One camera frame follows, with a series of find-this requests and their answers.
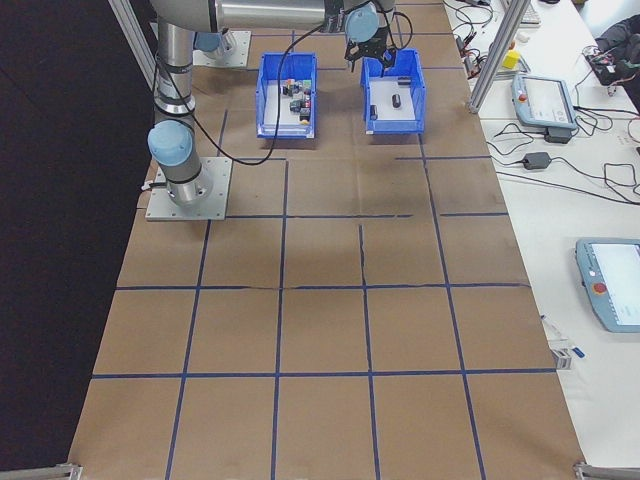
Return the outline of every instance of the blue plastic bin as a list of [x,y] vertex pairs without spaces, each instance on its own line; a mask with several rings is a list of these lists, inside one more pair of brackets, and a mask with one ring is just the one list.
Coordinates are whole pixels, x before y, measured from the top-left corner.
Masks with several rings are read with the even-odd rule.
[[[256,88],[256,131],[259,138],[273,138],[275,123],[265,125],[264,116],[267,107],[267,86],[278,79],[278,65],[282,53],[268,52],[262,55],[258,85]],[[284,60],[280,80],[311,80],[311,118],[309,125],[283,123],[283,114],[288,107],[281,107],[278,138],[314,138],[316,126],[316,83],[318,66],[315,53],[290,53]]]
[[420,55],[413,48],[400,50],[397,53],[396,64],[384,72],[384,77],[410,77],[411,102],[415,113],[413,120],[385,120],[371,119],[371,79],[380,78],[382,65],[373,58],[364,58],[362,62],[362,74],[360,84],[364,88],[364,121],[367,134],[402,134],[423,133],[424,116],[427,103],[427,87],[422,75]]

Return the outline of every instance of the red emergency stop button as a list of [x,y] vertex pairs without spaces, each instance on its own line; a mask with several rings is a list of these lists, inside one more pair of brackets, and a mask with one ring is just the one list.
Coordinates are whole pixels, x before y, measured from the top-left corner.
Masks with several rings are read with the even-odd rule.
[[594,283],[591,288],[593,288],[593,291],[596,292],[598,295],[602,295],[603,293],[605,293],[607,291],[607,286],[604,283],[598,282],[598,283]]

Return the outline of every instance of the cable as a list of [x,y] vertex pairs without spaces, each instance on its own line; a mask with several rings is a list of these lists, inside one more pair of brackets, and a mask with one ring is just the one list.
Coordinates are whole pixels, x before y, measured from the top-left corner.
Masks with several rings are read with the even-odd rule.
[[498,160],[496,157],[494,157],[493,155],[490,155],[490,157],[496,161],[497,163],[499,163],[500,165],[502,165],[503,167],[511,167],[513,165],[522,165],[524,163],[524,160],[518,160],[517,162],[509,162],[509,163],[504,163],[500,160]]
[[[282,75],[282,68],[284,66],[284,61],[287,58],[287,55],[289,55],[291,50],[293,50],[293,48],[298,43],[300,43],[302,40],[304,40],[305,38],[309,37],[310,35],[320,31],[322,29],[322,27],[323,27],[322,25],[318,25],[316,28],[314,28],[312,30],[309,30],[307,33],[301,35],[298,39],[296,39],[293,42],[291,42],[291,45],[289,45],[287,47],[287,49],[284,51],[284,53],[282,54],[282,57],[280,58],[280,63],[278,64],[278,79],[277,79],[278,95],[279,95],[279,92],[281,91],[281,79],[280,79],[280,76]],[[278,108],[277,108],[277,113],[276,113],[276,128],[275,128],[275,131],[274,131],[274,134],[273,134],[273,138],[271,139],[271,145],[269,147],[269,151],[267,152],[267,155],[264,158],[261,158],[260,160],[257,160],[255,162],[247,162],[245,160],[241,160],[241,159],[236,158],[236,157],[234,157],[232,155],[229,155],[226,151],[224,151],[224,149],[221,146],[219,146],[216,143],[216,141],[213,138],[211,138],[211,135],[209,135],[207,130],[204,128],[204,126],[200,123],[200,121],[196,117],[195,112],[189,108],[189,105],[187,105],[186,99],[180,94],[180,90],[178,89],[178,86],[176,85],[175,80],[173,79],[171,74],[168,72],[167,66],[164,64],[164,62],[159,57],[156,57],[156,65],[160,65],[162,67],[162,69],[164,70],[165,75],[167,75],[169,77],[169,80],[171,80],[173,88],[175,89],[175,91],[177,92],[178,96],[180,97],[180,101],[182,102],[184,107],[189,112],[189,115],[193,118],[194,123],[198,126],[198,128],[200,128],[200,130],[205,135],[205,137],[207,137],[207,140],[209,140],[209,142],[211,142],[211,144],[214,147],[216,147],[220,151],[220,153],[222,153],[225,157],[228,157],[229,159],[231,159],[234,162],[237,162],[237,163],[239,163],[241,165],[247,165],[247,166],[261,165],[264,162],[266,162],[267,160],[269,160],[269,158],[271,158],[271,155],[273,154],[273,150],[274,150],[275,145],[276,145],[276,140],[278,138],[278,130],[280,128],[281,102],[278,101]]]
[[[613,128],[613,119],[611,117],[604,115],[602,113],[590,112],[589,110],[581,110],[581,112],[582,114],[586,115],[591,120],[593,120],[593,123],[591,123],[586,118],[581,117],[580,115],[576,115],[576,123],[578,124],[578,129],[582,130],[588,137],[593,137],[593,135],[596,133],[596,130],[600,132],[608,132]],[[601,118],[608,120],[609,125],[606,127],[601,127],[599,125]],[[591,131],[587,131],[587,129],[582,126],[581,122],[584,122],[586,125],[591,127]]]
[[[404,14],[402,12],[398,12],[397,10],[396,10],[394,16],[404,18],[407,21],[407,23],[409,24],[409,40],[407,40],[406,43],[402,42],[402,48],[400,50],[403,50],[403,49],[407,48],[409,46],[409,44],[411,43],[411,40],[413,40],[413,23],[411,23],[411,19],[406,14]],[[400,31],[400,22],[398,22],[398,31],[400,32],[400,37],[402,37],[402,32]]]
[[[409,42],[413,39],[413,24],[411,23],[411,20],[409,20],[409,17],[407,17],[404,13],[400,12],[401,16],[408,20],[409,27],[411,28],[411,32],[409,34],[409,40],[407,41],[407,43],[405,45],[403,45],[402,47],[398,47],[398,45],[396,44],[395,39],[393,38],[393,32],[391,31],[391,24],[389,23],[389,19],[387,18],[387,13],[389,13],[389,12],[385,11],[385,9],[380,4],[380,0],[370,0],[370,1],[373,2],[376,5],[376,12],[382,14],[382,16],[384,17],[384,21],[387,24],[387,30],[389,31],[389,40],[391,40],[391,46],[393,48],[395,48],[396,50],[398,50],[398,51],[399,50],[404,50],[405,48],[407,48],[407,46],[409,45]],[[355,8],[351,8],[351,9],[345,11],[345,14],[351,12],[354,9]]]
[[580,85],[582,85],[582,83],[589,78],[589,75],[591,75],[592,70],[589,70],[587,72],[587,74],[584,76],[584,78],[582,80],[580,80],[578,83],[576,83],[576,86],[573,87],[573,89],[576,91],[576,103],[580,103],[580,91],[578,90],[578,87]]
[[[451,10],[456,12],[456,18],[458,20],[460,20],[461,22],[463,22],[464,24],[469,25],[472,29],[473,29],[474,25],[481,25],[482,27],[486,27],[487,25],[489,25],[491,23],[491,20],[493,20],[493,17],[495,15],[495,11],[493,10],[493,8],[491,6],[485,7],[483,5],[476,5],[476,6],[474,6],[474,5],[461,5],[460,7],[454,7],[454,6],[450,5],[449,3],[447,3],[446,0],[443,0],[442,3],[446,7],[449,7]],[[487,20],[482,21],[482,22],[474,22],[473,20],[471,20],[471,17],[469,17],[469,15],[467,15],[465,12],[463,12],[463,9],[469,9],[469,8],[485,10],[485,11],[489,12],[489,18]],[[466,17],[466,20],[464,18],[460,18],[460,15],[464,15]]]
[[158,83],[158,62],[156,62],[155,67],[153,69],[153,82],[151,82],[151,102],[153,103],[153,108],[151,109],[151,128],[156,124],[156,84]]
[[[504,162],[501,162],[500,160],[498,160],[497,158],[495,158],[493,156],[491,158],[493,160],[495,160],[497,163],[499,163],[500,165],[504,166],[504,167],[513,166],[513,165],[516,165],[516,164],[519,164],[519,163],[524,163],[523,160],[518,161],[518,162],[504,163]],[[578,193],[584,193],[586,195],[591,195],[593,197],[601,198],[603,200],[608,200],[608,201],[615,202],[615,203],[623,203],[623,204],[628,204],[628,205],[640,205],[640,201],[632,200],[632,199],[630,199],[629,197],[625,196],[624,194],[622,194],[620,191],[618,191],[616,189],[616,187],[631,188],[632,189],[631,191],[633,192],[633,194],[640,195],[640,193],[638,192],[638,189],[640,188],[640,183],[638,183],[638,177],[637,177],[637,174],[636,174],[636,169],[635,169],[635,166],[633,164],[631,164],[631,163],[610,163],[610,162],[606,162],[602,166],[603,174],[602,175],[593,175],[591,173],[588,173],[588,172],[585,172],[583,170],[580,170],[578,167],[573,165],[571,162],[569,162],[569,160],[567,160],[564,157],[553,157],[553,158],[550,159],[550,163],[554,162],[554,161],[561,161],[561,162],[565,163],[572,170],[574,170],[575,172],[579,173],[580,175],[582,175],[582,176],[584,176],[586,178],[603,181],[605,187],[607,187],[609,190],[611,190],[611,192],[613,192],[615,195],[620,197],[620,199],[607,197],[605,195],[600,195],[598,193],[589,192],[588,190],[583,190],[583,189],[579,189],[579,188],[576,188],[576,187],[571,187],[569,185],[558,184],[558,183],[553,183],[553,182],[547,182],[545,180],[539,180],[539,179],[536,179],[536,178],[527,177],[527,176],[523,176],[523,175],[516,175],[516,174],[500,172],[500,171],[497,171],[497,173],[500,174],[500,175],[505,175],[505,176],[509,176],[509,177],[526,179],[526,180],[529,180],[531,182],[541,183],[543,185],[564,188],[564,189],[571,190],[571,191],[578,192]],[[610,178],[610,175],[609,175],[609,170],[611,170],[612,168],[629,168],[631,170],[632,181],[631,182],[619,182],[617,180],[613,180],[612,178]]]
[[[507,132],[507,128],[509,127],[515,127],[516,131],[515,132]],[[527,137],[527,141],[520,143],[518,145],[516,145],[515,147],[513,147],[511,150],[509,150],[508,152],[503,152],[501,151],[495,144],[493,144],[492,142],[487,142],[487,145],[493,147],[496,152],[498,152],[500,155],[502,155],[503,157],[506,157],[507,155],[511,155],[513,152],[515,152],[518,148],[523,147],[525,145],[529,145],[530,143],[533,143],[534,138],[533,135],[544,135],[544,133],[542,132],[525,132],[524,130],[522,130],[517,124],[511,122],[511,123],[507,123],[504,128],[502,130],[500,130],[498,133],[496,133],[493,138],[499,137],[500,135],[513,135],[513,134],[520,134],[520,135],[524,135],[525,137]]]
[[574,110],[587,110],[589,112],[613,112],[613,113],[628,113],[629,115],[638,116],[638,112],[632,112],[631,110],[622,110],[617,108],[593,108],[593,107],[583,107],[582,105],[574,105]]
[[534,182],[534,183],[540,183],[542,185],[547,185],[547,186],[550,186],[550,187],[557,187],[557,188],[562,188],[562,189],[569,190],[569,191],[572,191],[572,192],[583,193],[585,195],[589,195],[589,196],[596,197],[596,198],[601,198],[602,200],[608,200],[608,201],[614,202],[614,203],[621,203],[621,204],[624,204],[624,205],[640,206],[640,202],[633,202],[633,201],[627,201],[627,200],[618,200],[617,198],[606,197],[604,195],[600,195],[599,193],[589,192],[587,190],[582,190],[580,188],[570,187],[569,185],[562,185],[560,183],[546,182],[546,181],[540,180],[538,178],[531,178],[531,177],[527,177],[525,175],[516,175],[514,173],[507,173],[507,172],[500,172],[500,171],[496,171],[496,173],[498,175],[503,175],[505,177],[520,178],[520,179],[523,179],[523,180],[528,180],[528,181]]
[[640,117],[635,117],[635,118],[632,118],[631,120],[629,120],[629,123],[627,123],[627,133],[629,134],[629,137],[631,138],[631,140],[633,140],[636,143],[640,143],[640,140],[638,140],[636,137],[634,137],[633,134],[631,133],[631,124],[633,122],[635,122],[636,120],[640,120]]

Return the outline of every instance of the white table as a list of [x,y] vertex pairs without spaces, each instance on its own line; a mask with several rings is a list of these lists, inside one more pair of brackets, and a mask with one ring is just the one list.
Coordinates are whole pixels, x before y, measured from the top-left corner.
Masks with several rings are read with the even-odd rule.
[[[496,18],[501,20],[503,11],[499,0],[492,3]],[[530,40],[526,44],[518,42],[517,49],[532,73],[562,78],[573,89],[589,71],[581,51],[594,44],[593,37],[570,0],[561,0],[557,5],[533,0],[533,5],[541,15],[542,25],[537,29],[523,29]],[[447,10],[452,26],[458,25],[460,21]],[[474,20],[487,18],[483,11],[465,9],[465,12]],[[498,21],[484,29],[478,28],[471,46],[485,52],[497,31]],[[467,30],[458,29],[462,35],[466,35]],[[580,104],[635,111],[622,88],[609,97],[606,88],[600,86],[593,75],[580,86]],[[629,162],[640,173],[640,155],[635,150],[638,144],[627,134],[630,116],[610,116],[616,120],[607,133],[596,132],[593,137],[581,133],[567,145],[536,139],[507,157],[496,155],[493,150],[492,153],[508,163],[521,160],[526,152],[545,151],[552,157],[563,156],[592,174],[601,174],[605,161]],[[507,123],[515,121],[510,81],[494,83],[480,117],[487,140]],[[640,134],[640,121],[633,124],[632,131]],[[500,139],[497,144],[507,151],[507,147],[521,141],[522,137],[514,136],[511,140]],[[520,166],[505,168],[497,164],[496,170],[612,196],[602,182],[589,180],[557,161],[547,170],[535,173]],[[499,179],[538,309],[587,355],[583,359],[573,357],[571,370],[559,372],[585,459],[599,467],[640,467],[640,334],[612,334],[601,326],[581,285],[573,253],[576,240],[582,237],[640,238],[640,207],[503,176]],[[547,334],[550,340],[555,337],[551,330],[547,330]]]

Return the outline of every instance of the person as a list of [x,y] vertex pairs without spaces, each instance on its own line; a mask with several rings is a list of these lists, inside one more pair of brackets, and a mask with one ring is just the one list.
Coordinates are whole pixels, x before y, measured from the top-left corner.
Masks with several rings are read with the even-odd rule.
[[640,15],[621,20],[596,38],[601,52],[613,57],[616,74],[633,105],[640,111]]

